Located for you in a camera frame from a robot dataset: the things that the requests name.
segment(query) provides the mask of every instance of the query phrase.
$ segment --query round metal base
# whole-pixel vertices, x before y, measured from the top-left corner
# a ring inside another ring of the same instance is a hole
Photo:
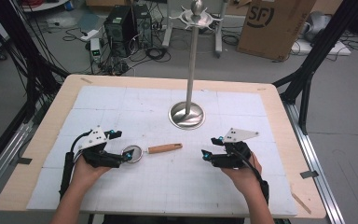
[[[199,128],[205,121],[203,109],[194,103],[191,103],[190,111],[186,114],[186,102],[179,102],[171,107],[168,116],[174,126],[184,130]]]

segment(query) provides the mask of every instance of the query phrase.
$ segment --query floor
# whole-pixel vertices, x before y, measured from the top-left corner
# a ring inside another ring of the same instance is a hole
[[[72,15],[80,18],[82,10],[84,7],[73,11]],[[99,19],[95,27],[102,22],[103,19]],[[241,26],[243,19],[231,18],[225,22],[225,26]],[[49,49],[67,70],[85,71],[90,66],[90,56],[84,43],[65,42],[62,40],[65,35],[64,30],[44,33]],[[124,76],[187,78],[190,33],[174,31],[172,36],[175,38],[169,48],[170,61],[142,63]],[[292,55],[283,63],[274,63],[238,53],[235,47],[227,44],[223,45],[218,59],[213,55],[214,37],[203,35],[200,38],[196,79],[271,83],[296,71],[305,59]],[[0,135],[24,102],[25,91],[12,61],[0,61]],[[358,50],[351,56],[338,57],[335,62],[325,60],[317,70],[310,93],[308,131],[345,222],[358,223]],[[0,191],[13,168],[10,165],[1,178]],[[2,224],[41,223],[50,218],[51,213],[0,212]],[[291,221],[329,223],[327,219],[294,218]],[[80,223],[87,223],[87,216],[82,215]]]

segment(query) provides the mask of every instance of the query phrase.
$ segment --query cardboard box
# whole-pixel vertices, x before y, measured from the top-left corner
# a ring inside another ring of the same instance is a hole
[[[253,0],[237,51],[283,61],[316,0]]]
[[[86,4],[89,7],[130,6],[131,0],[86,0]]]

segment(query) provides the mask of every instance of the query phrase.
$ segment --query white power adapter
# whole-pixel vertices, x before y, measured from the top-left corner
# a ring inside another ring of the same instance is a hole
[[[96,63],[100,63],[101,62],[101,44],[100,44],[100,39],[99,38],[92,38],[89,41],[89,53],[91,56],[91,59],[96,62]]]

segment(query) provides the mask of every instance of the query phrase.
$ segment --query table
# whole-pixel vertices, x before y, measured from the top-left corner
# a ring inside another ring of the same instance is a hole
[[[97,77],[69,76],[48,113],[40,124],[23,157],[33,159],[31,164],[18,164],[0,195],[1,211],[26,211],[38,175],[46,156],[52,149],[60,128],[65,121],[79,90],[83,86],[133,87],[150,89],[182,90],[186,80],[145,77]],[[274,134],[287,174],[292,195],[296,201],[296,217],[324,218],[325,210],[318,190],[311,178],[303,179],[300,173],[308,171],[296,135],[292,129],[279,94],[271,84],[222,81],[194,81],[194,90],[237,91],[258,93],[268,114],[269,125]]]

